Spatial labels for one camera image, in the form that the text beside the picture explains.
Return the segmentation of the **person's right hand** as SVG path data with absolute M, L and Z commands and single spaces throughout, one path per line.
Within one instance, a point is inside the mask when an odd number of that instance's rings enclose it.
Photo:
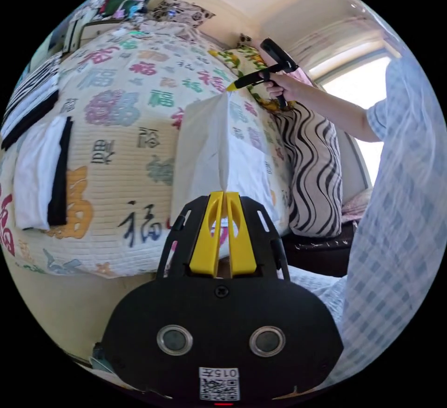
M 298 101 L 303 84 L 288 75 L 271 74 L 264 84 L 273 99 L 283 97 L 287 102 Z

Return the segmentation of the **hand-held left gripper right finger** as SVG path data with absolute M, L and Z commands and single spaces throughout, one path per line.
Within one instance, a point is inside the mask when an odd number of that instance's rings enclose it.
M 257 268 L 239 194 L 226 193 L 231 274 L 254 274 Z

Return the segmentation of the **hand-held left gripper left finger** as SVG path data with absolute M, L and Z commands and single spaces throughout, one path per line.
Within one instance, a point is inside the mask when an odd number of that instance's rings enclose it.
M 190 261 L 193 274 L 216 274 L 224 193 L 212 192 L 206 204 L 197 242 Z

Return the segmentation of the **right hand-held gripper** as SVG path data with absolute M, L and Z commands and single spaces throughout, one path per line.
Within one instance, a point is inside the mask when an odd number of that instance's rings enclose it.
M 242 76 L 234 81 L 227 88 L 227 92 L 235 92 L 239 89 L 254 87 L 266 82 L 271 82 L 272 74 L 279 74 L 280 72 L 292 73 L 298 69 L 298 65 L 293 61 L 284 61 L 276 63 L 272 66 L 266 67 L 259 71 Z

